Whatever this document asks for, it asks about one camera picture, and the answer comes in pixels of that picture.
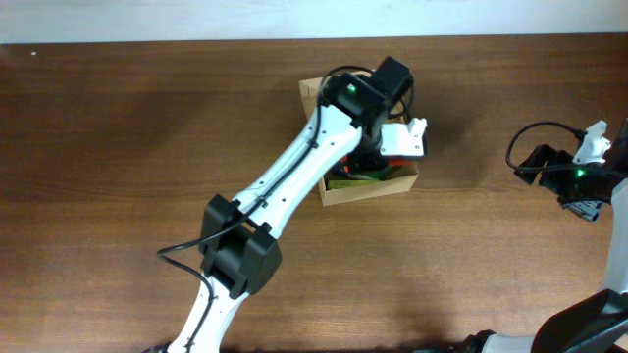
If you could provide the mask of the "yellow highlighter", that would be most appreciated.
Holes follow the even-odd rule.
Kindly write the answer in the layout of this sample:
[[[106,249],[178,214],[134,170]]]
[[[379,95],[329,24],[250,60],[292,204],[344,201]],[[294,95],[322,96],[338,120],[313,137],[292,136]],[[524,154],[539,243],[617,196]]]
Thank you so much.
[[[327,189],[344,189],[351,187],[360,187],[380,183],[379,180],[363,180],[363,179],[330,179],[327,181]]]

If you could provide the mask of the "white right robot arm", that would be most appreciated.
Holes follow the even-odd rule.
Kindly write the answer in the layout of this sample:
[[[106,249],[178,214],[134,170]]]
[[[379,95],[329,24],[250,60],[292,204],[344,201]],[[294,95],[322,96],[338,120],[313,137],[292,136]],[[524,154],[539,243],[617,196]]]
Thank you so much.
[[[504,160],[528,184],[537,181],[552,191],[564,210],[594,222],[602,206],[612,208],[612,235],[601,289],[596,294],[548,318],[532,336],[507,336],[492,330],[469,335],[453,352],[467,353],[603,353],[621,352],[616,341],[627,334],[627,125],[610,141],[607,124],[584,130],[545,121],[569,131],[578,140],[571,155],[547,144],[537,146],[522,163],[511,161],[515,142],[532,123],[515,133]]]

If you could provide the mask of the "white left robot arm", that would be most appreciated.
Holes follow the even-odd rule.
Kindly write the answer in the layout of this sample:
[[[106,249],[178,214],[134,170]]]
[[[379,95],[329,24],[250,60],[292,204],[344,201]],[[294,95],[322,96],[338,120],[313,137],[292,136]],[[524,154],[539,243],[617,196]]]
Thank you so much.
[[[289,218],[328,171],[376,179],[423,158],[427,123],[411,117],[413,99],[412,73],[393,57],[322,76],[309,121],[274,164],[233,199],[215,195],[198,238],[158,250],[200,287],[181,333],[154,351],[219,351],[241,303],[279,268]]]

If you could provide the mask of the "green tape roll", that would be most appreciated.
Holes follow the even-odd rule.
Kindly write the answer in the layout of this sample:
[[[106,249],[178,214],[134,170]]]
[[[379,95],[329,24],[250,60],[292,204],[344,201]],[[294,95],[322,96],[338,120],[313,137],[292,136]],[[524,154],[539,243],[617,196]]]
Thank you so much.
[[[398,167],[386,166],[386,167],[384,167],[384,168],[382,168],[380,170],[367,172],[364,175],[366,177],[371,178],[371,179],[384,180],[384,179],[387,179],[389,177],[389,175],[393,174],[397,170],[398,170]]]

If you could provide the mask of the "blue white marker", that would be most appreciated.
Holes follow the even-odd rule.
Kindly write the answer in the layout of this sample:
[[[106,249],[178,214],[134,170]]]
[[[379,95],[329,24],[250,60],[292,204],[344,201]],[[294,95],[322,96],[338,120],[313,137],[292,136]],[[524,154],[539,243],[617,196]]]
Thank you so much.
[[[331,173],[337,177],[344,177],[347,179],[355,179],[355,180],[377,180],[376,177],[363,175],[363,174],[352,174],[346,168],[337,168],[334,167],[331,169]]]

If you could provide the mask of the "cardboard box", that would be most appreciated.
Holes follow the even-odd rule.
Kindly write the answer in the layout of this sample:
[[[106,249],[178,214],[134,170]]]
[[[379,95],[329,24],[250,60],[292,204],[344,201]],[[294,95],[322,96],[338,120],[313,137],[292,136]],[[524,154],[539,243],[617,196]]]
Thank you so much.
[[[321,78],[309,78],[299,82],[300,98],[305,112],[306,120],[309,120],[315,108],[316,95],[320,85]],[[398,170],[389,175],[387,179],[380,180],[380,183],[351,187],[344,189],[327,189],[327,181],[330,179],[347,179],[340,176],[334,176],[331,171],[324,174],[318,180],[318,191],[321,196],[323,206],[330,206],[340,203],[353,202],[368,198],[381,197],[391,194],[403,193],[410,191],[416,179],[419,177],[419,170],[416,162],[410,165],[400,166]]]

